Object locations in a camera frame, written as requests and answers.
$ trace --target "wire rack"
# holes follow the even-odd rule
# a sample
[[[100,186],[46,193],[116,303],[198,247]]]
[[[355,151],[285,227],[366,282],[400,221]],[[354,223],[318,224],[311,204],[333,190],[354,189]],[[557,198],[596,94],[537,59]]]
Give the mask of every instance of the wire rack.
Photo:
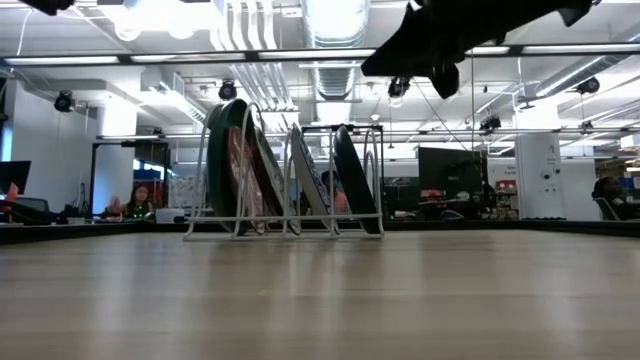
[[[242,120],[242,128],[241,128],[241,132],[242,132],[242,141],[241,141],[241,145],[240,145],[240,153],[243,154],[244,153],[244,149],[246,145],[246,131],[247,131],[247,120],[249,118],[249,115],[251,114],[251,108],[252,107],[256,107],[256,109],[258,110],[258,119],[261,122],[262,125],[262,129],[265,129],[264,127],[264,123],[262,120],[262,116],[260,115],[260,109],[258,108],[257,105],[255,105],[254,103],[249,104],[249,106],[247,106],[247,109],[244,113],[244,117]],[[330,206],[328,209],[328,214],[327,215],[296,215],[296,214],[290,214],[290,207],[289,207],[289,203],[292,200],[289,196],[289,182],[291,181],[291,169],[292,169],[292,162],[293,162],[293,157],[289,156],[289,150],[291,148],[291,141],[292,141],[292,130],[290,129],[287,132],[287,136],[286,136],[286,140],[284,143],[284,189],[283,189],[283,196],[282,198],[284,199],[284,203],[283,203],[283,215],[282,216],[259,216],[259,217],[251,217],[251,216],[246,216],[244,214],[244,206],[246,203],[246,195],[247,195],[247,191],[248,191],[248,186],[247,186],[247,181],[245,181],[245,179],[247,178],[247,171],[248,169],[248,164],[245,161],[245,157],[241,156],[241,160],[240,160],[240,173],[243,174],[243,176],[241,176],[239,184],[238,184],[238,196],[237,196],[237,201],[236,201],[236,216],[234,217],[207,217],[207,216],[203,216],[203,208],[206,205],[205,204],[205,195],[206,195],[206,190],[205,190],[205,186],[204,186],[204,181],[201,183],[200,179],[201,179],[201,172],[202,172],[202,168],[203,165],[206,166],[206,163],[203,164],[203,157],[202,154],[204,152],[204,143],[205,143],[205,135],[206,135],[206,130],[209,127],[209,124],[205,124],[205,126],[203,126],[202,129],[202,135],[200,138],[200,146],[199,146],[199,152],[198,152],[198,163],[197,163],[197,167],[196,167],[196,179],[195,179],[195,186],[194,186],[194,191],[193,191],[193,204],[192,204],[192,209],[191,209],[191,216],[189,218],[187,218],[187,221],[189,223],[189,229],[187,230],[187,232],[184,234],[183,240],[184,241],[201,241],[201,242],[208,242],[208,241],[220,241],[220,240],[275,240],[275,239],[290,239],[290,240],[297,240],[297,239],[331,239],[331,240],[339,240],[339,239],[382,239],[384,237],[384,228],[383,228],[383,212],[382,212],[382,196],[381,196],[381,192],[380,192],[380,178],[379,178],[379,158],[378,158],[378,140],[375,134],[375,131],[373,129],[369,129],[366,132],[365,135],[365,142],[364,142],[364,161],[363,161],[363,166],[364,166],[364,173],[365,173],[365,178],[368,180],[369,179],[369,165],[371,166],[372,169],[372,176],[373,176],[373,197],[374,197],[374,203],[375,203],[375,207],[376,207],[376,213],[374,214],[336,214],[335,213],[335,204],[334,204],[334,199],[333,196],[329,196],[330,198]],[[333,141],[334,141],[334,128],[335,126],[327,126],[326,129],[329,130],[328,135],[329,135],[329,173],[333,174],[334,170],[335,170],[335,165],[334,165],[334,149],[333,149]],[[330,184],[329,184],[329,190],[330,193],[333,193],[334,191],[334,177],[333,176],[329,176],[330,179]],[[300,214],[300,191],[299,191],[299,181],[297,180],[297,177],[295,179],[295,184],[296,184],[296,204],[297,204],[297,214]],[[340,231],[338,228],[338,224],[337,224],[337,220],[347,220],[347,219],[353,219],[353,220],[359,220],[359,219],[365,219],[365,218],[375,218],[378,220],[378,225],[380,227],[380,234],[368,234],[366,233],[364,230],[354,230],[354,231]],[[300,235],[296,235],[294,233],[292,233],[289,229],[289,222],[291,221],[300,221],[302,224],[303,220],[324,220],[324,221],[330,221],[331,226],[329,227],[329,229],[325,229],[325,230],[318,230],[318,229],[304,229],[302,228],[301,225],[301,233]],[[218,223],[218,222],[229,222],[232,221],[235,223],[235,229],[232,233],[215,233],[215,235],[213,233],[202,233],[202,232],[194,232],[195,229],[195,225],[198,223]],[[243,222],[246,221],[268,221],[268,222],[281,222],[282,223],[282,230],[281,231],[274,231],[274,232],[266,232],[263,235],[259,235],[257,233],[252,234],[246,234],[246,235],[240,235],[240,228],[241,228],[241,224]]]

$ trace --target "ceiling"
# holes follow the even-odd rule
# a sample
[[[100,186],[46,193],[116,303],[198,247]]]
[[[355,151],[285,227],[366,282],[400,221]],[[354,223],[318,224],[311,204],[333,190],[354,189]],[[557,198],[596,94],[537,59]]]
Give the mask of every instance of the ceiling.
[[[28,10],[24,8],[3,8],[19,6],[17,1],[0,1],[0,53],[3,56],[15,56]],[[58,54],[104,54],[104,53],[174,53],[180,51],[212,51],[207,30],[197,31],[191,38],[176,40],[166,32],[146,32],[131,42],[119,40],[114,35],[114,26],[108,19],[101,18],[102,13],[91,1],[78,1],[78,10],[69,10],[62,16],[47,17],[33,13],[26,22],[21,55],[58,55]],[[375,1],[369,12],[369,23],[364,46],[381,45],[397,29],[402,21],[404,3],[397,1]],[[274,7],[287,10],[299,8],[296,1],[275,1]],[[607,42],[640,19],[634,14],[640,13],[640,1],[603,1],[591,13],[574,27],[566,29],[557,14],[551,14],[523,28],[517,29],[507,37],[507,43],[551,44],[572,42]],[[275,16],[275,39],[279,48],[304,48],[304,27],[300,17],[285,17],[281,13]],[[472,117],[475,110],[489,101],[521,83],[540,82],[562,70],[564,67],[581,60],[580,57],[536,57],[507,59],[466,60],[459,64],[461,72],[460,91],[448,100],[441,100],[427,79],[418,79],[405,95],[400,108],[391,108],[386,95],[388,79],[365,78],[359,76],[355,90],[355,103],[352,105],[350,121],[356,123],[379,123],[385,129],[427,130],[427,129],[466,129],[469,122],[479,121],[486,114]],[[283,69],[294,103],[300,111],[300,123],[310,124],[316,121],[314,110],[314,92],[310,71],[301,69],[300,64],[284,63]],[[231,78],[227,65],[161,65],[154,66],[165,77],[174,72],[182,76],[187,84],[186,95],[202,109],[213,106],[217,99],[217,86],[223,78]],[[162,126],[171,131],[179,128],[193,128],[193,122],[181,111],[166,102],[154,98],[150,91],[141,89],[140,83],[131,81],[135,74],[149,71],[144,67],[109,68],[55,68],[20,70],[20,78],[31,81],[39,93],[52,95],[54,86],[47,82],[68,79],[100,79],[112,84],[134,97],[142,110],[139,125]],[[628,82],[640,76],[640,57],[631,57],[620,64],[598,74],[602,87],[599,93],[585,96],[584,106],[576,93],[560,94],[555,97],[559,103],[559,114],[563,126],[576,127],[584,118],[596,116],[605,111],[621,107],[638,99],[640,82]],[[87,94],[87,100],[99,105],[100,96]],[[513,107],[506,106],[496,110],[502,119],[503,127],[508,128],[513,116]],[[371,115],[379,115],[377,121]],[[622,127],[637,121],[640,115],[626,114],[623,118],[612,118],[602,124],[603,127]],[[611,144],[619,134],[609,134],[599,138],[599,145]],[[567,139],[579,139],[580,135]],[[389,140],[406,142],[420,140],[420,137],[394,137]],[[424,138],[424,141],[449,141],[450,137]]]

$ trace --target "table surface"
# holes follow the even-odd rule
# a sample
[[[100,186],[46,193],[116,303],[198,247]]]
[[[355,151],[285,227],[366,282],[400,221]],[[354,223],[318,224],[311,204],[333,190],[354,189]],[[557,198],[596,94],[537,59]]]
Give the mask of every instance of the table surface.
[[[0,249],[0,359],[634,359],[640,242],[527,231]]]

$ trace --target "white pillar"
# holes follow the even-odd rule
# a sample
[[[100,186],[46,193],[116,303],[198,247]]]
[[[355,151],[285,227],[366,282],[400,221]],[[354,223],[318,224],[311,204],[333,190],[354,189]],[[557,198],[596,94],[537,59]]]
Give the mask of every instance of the white pillar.
[[[109,136],[134,135],[138,112],[129,102],[113,97],[98,109],[98,133]],[[117,196],[122,204],[129,201],[133,188],[134,148],[103,145],[96,153],[93,213],[99,214]]]
[[[537,101],[534,105],[532,109],[516,110],[517,128],[560,127],[558,107],[553,99]],[[520,218],[566,218],[558,135],[519,135],[515,145]]]

